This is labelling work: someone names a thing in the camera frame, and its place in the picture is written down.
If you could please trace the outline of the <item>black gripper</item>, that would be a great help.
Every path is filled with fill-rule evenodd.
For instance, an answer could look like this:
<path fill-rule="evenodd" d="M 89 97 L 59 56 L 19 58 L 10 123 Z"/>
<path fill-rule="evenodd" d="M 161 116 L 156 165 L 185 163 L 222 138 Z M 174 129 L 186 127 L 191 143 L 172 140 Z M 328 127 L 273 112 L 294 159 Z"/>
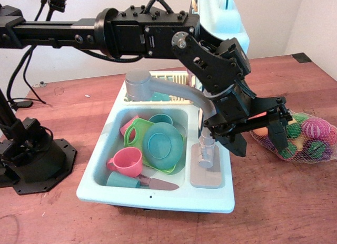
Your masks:
<path fill-rule="evenodd" d="M 288 147 L 285 127 L 289 110 L 284 97 L 257 97 L 242 82 L 217 94 L 204 89 L 204 96 L 216 109 L 213 117 L 204 119 L 204 127 L 234 155 L 246 156 L 247 142 L 241 133 L 262 127 L 268 129 L 269 139 L 278 152 Z"/>

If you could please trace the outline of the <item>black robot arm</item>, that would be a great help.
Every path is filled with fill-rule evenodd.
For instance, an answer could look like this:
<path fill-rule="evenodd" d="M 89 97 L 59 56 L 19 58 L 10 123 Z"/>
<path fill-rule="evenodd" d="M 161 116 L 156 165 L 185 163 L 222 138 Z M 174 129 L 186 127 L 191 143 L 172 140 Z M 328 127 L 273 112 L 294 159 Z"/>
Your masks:
<path fill-rule="evenodd" d="M 1 7 L 1 48 L 71 46 L 99 50 L 108 60 L 123 55 L 136 59 L 178 59 L 202 83 L 215 113 L 204 116 L 209 134 L 237 156 L 245 156 L 245 131 L 266 127 L 277 151 L 288 146 L 286 125 L 292 119 L 284 97 L 259 98 L 245 77 L 250 63 L 235 38 L 213 37 L 200 17 L 175 13 L 167 5 L 131 6 L 120 12 L 107 8 L 95 18 L 76 22 L 28 22 L 15 7 Z"/>

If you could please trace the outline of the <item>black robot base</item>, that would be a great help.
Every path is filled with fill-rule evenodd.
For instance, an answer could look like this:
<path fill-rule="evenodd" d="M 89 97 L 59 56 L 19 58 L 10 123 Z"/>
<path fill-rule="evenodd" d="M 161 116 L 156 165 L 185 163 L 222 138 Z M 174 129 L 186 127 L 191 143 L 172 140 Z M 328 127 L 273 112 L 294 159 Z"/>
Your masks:
<path fill-rule="evenodd" d="M 1 95 L 1 187 L 18 195 L 50 191 L 73 170 L 76 149 L 35 118 L 18 119 Z"/>

